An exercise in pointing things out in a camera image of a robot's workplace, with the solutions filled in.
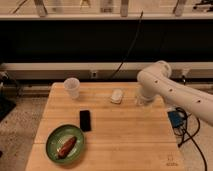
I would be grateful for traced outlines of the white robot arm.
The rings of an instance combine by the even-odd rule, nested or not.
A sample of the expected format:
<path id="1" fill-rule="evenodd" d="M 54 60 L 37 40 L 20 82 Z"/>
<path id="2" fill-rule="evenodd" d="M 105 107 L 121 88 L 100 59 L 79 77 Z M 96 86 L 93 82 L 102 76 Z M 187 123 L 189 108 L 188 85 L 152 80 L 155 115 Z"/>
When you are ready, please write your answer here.
<path id="1" fill-rule="evenodd" d="M 151 101 L 159 94 L 213 126 L 213 95 L 176 83 L 170 79 L 171 74 L 166 61 L 157 61 L 142 69 L 137 75 L 140 97 Z"/>

